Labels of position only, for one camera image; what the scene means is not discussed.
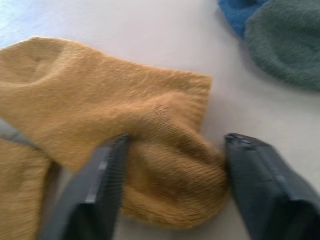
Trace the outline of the blue sock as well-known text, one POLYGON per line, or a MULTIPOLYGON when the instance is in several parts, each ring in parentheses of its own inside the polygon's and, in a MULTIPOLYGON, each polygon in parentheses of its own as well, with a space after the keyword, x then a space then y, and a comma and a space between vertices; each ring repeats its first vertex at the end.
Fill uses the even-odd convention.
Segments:
POLYGON ((247 20, 269 0, 218 0, 227 23, 241 39, 245 36, 247 20))

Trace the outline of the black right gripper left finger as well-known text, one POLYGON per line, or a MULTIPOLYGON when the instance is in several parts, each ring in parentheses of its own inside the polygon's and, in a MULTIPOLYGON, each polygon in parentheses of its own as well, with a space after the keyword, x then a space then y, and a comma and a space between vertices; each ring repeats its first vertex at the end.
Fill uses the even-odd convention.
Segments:
POLYGON ((65 187, 37 240, 113 240, 130 137, 104 141, 65 187))

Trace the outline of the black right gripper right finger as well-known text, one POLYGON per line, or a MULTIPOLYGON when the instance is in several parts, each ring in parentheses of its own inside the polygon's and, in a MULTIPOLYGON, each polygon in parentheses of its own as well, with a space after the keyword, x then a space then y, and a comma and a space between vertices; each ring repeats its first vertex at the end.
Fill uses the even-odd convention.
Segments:
POLYGON ((257 138, 224 137, 233 195, 251 240, 320 240, 320 193, 276 149, 257 138))

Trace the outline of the mustard yellow sock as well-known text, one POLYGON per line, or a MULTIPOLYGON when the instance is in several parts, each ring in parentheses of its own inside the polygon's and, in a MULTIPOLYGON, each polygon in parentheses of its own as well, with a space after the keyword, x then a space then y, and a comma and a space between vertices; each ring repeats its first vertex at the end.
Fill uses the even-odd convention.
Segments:
POLYGON ((0 140, 0 240, 35 240, 50 166, 39 150, 0 140))
POLYGON ((122 211, 187 229, 217 215, 229 196, 226 160, 201 135, 211 83, 34 37, 0 50, 0 118, 71 171, 102 141, 129 134, 122 211))

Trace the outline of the green sock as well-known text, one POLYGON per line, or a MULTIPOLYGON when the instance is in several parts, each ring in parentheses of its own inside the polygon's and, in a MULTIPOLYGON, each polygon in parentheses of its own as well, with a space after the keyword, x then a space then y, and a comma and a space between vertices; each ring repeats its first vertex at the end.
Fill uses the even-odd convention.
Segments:
POLYGON ((320 0, 268 0, 248 19, 244 40, 265 73, 320 92, 320 0))

